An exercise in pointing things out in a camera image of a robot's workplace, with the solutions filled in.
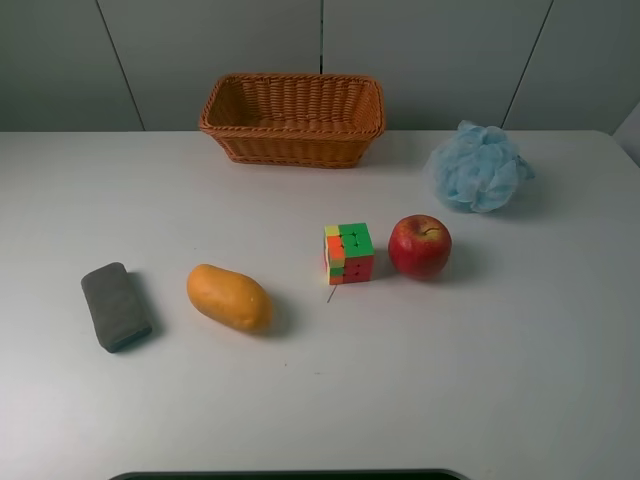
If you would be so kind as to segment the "dark grey folded cloth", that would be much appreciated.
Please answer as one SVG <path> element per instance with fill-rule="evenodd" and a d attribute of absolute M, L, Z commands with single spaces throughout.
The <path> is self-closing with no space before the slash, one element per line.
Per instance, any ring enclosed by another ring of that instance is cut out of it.
<path fill-rule="evenodd" d="M 81 280 L 95 334 L 109 353 L 117 353 L 153 331 L 143 302 L 120 262 L 86 274 Z"/>

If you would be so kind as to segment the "red apple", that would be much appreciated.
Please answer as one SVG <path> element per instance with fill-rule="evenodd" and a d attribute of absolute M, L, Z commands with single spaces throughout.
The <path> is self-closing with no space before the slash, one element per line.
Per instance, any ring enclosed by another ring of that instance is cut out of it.
<path fill-rule="evenodd" d="M 394 268 L 420 281 L 437 276 L 447 264 L 451 250 L 452 238 L 447 227 L 427 215 L 401 219 L 388 242 L 388 255 Z"/>

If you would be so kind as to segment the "multicoloured puzzle cube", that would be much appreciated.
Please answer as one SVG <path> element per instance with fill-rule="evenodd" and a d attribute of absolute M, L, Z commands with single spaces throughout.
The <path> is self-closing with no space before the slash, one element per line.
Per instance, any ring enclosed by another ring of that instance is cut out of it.
<path fill-rule="evenodd" d="M 324 227 L 324 264 L 329 285 L 370 281 L 375 249 L 365 223 Z"/>

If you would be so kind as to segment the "orange wicker basket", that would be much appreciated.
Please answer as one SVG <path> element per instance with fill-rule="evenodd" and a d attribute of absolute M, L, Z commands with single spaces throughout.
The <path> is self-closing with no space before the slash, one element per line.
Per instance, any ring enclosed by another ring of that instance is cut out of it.
<path fill-rule="evenodd" d="M 226 75 L 199 119 L 236 163 L 325 169 L 355 167 L 385 127 L 380 84 L 345 74 Z"/>

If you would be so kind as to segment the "light blue bath pouf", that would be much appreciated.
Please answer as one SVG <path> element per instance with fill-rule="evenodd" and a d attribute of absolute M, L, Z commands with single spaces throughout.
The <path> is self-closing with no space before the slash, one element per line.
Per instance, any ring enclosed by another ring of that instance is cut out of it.
<path fill-rule="evenodd" d="M 466 120 L 431 152 L 423 172 L 427 187 L 444 206 L 477 214 L 504 207 L 535 178 L 504 130 Z"/>

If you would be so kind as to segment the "orange mango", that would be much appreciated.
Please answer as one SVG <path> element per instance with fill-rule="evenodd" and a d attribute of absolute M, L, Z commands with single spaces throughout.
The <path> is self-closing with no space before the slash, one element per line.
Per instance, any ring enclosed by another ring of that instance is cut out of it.
<path fill-rule="evenodd" d="M 255 333 L 271 326 L 270 296 L 244 274 L 209 264 L 198 265 L 188 275 L 187 295 L 201 314 L 235 330 Z"/>

